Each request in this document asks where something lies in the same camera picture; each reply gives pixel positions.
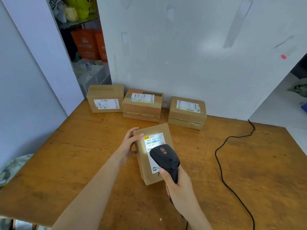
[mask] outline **black barcode scanner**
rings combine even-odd
[[[151,149],[149,154],[158,166],[169,172],[173,181],[177,183],[180,161],[176,152],[168,144],[162,144]]]

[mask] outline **scanner logo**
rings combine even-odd
[[[166,154],[166,151],[164,148],[160,148],[161,152],[163,152],[164,154]]]

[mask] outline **person's right arm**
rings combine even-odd
[[[189,222],[193,230],[212,230],[195,197],[191,179],[183,168],[178,167],[177,184],[174,183],[166,170],[160,168],[160,174],[165,181],[167,194],[171,196],[175,208]]]

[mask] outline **brown table surface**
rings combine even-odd
[[[162,110],[160,123],[167,121]],[[157,123],[91,112],[87,100],[0,191],[0,215],[52,226],[132,127]],[[251,137],[218,152],[224,178],[247,205],[256,229],[306,229],[307,158],[283,127],[255,124]],[[208,116],[203,130],[169,125],[181,165],[213,229],[252,229],[251,218],[222,184],[214,151],[226,137],[252,130],[246,121]],[[163,181],[146,186],[136,156],[120,170],[101,229],[184,229]]]

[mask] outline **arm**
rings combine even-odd
[[[212,230],[195,197],[192,182],[181,165],[178,167],[178,183],[174,183],[171,175],[160,168],[168,196],[171,196],[177,211],[189,222],[194,230]]]
[[[96,230],[108,202],[112,187],[121,166],[133,155],[132,144],[143,134],[132,136],[130,129],[121,146],[112,154],[93,179],[84,187],[52,226],[52,230]]]

